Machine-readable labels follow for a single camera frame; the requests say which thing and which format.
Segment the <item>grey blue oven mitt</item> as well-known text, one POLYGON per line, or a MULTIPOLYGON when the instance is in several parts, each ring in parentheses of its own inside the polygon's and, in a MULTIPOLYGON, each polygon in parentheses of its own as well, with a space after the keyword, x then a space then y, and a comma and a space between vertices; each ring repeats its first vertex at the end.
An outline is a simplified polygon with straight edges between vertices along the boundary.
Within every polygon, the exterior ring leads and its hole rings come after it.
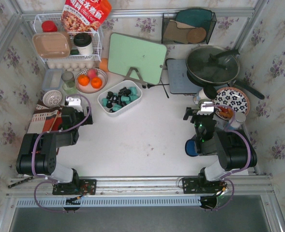
POLYGON ((191 139, 185 143, 185 153, 190 157, 197 157, 202 154, 201 141, 194 135, 191 139))

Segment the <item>white storage basket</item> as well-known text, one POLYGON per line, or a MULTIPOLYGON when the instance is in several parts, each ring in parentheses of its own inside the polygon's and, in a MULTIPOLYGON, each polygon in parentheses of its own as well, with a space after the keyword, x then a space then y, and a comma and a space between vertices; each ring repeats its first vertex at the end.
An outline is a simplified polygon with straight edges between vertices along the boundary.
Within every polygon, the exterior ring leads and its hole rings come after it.
POLYGON ((98 96, 98 103, 109 117, 117 117, 141 102, 142 90, 133 81, 124 80, 98 96))

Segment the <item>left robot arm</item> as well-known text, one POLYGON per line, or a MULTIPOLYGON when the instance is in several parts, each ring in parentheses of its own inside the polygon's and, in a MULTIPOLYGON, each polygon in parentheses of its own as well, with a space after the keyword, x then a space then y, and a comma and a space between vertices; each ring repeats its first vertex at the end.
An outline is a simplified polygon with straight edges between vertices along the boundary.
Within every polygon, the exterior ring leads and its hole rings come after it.
POLYGON ((48 178, 58 184, 80 184, 75 169, 57 162, 57 149, 75 145, 79 127, 93 124, 91 108, 87 107, 85 115, 73 107, 64 107, 61 120, 59 130, 24 135, 15 165, 19 174, 48 178))

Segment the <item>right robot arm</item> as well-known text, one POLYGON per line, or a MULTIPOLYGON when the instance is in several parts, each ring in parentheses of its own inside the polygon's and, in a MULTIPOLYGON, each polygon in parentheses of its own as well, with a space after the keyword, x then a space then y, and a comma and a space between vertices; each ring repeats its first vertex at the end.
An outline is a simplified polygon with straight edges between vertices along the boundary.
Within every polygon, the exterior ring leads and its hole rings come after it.
POLYGON ((183 117, 183 120, 191 117, 195 128, 195 135, 185 143, 185 153, 190 157, 217 156, 215 163, 202 168, 198 174, 207 183, 223 180, 257 164, 257 154, 244 130, 216 127, 214 114, 187 107, 183 117))

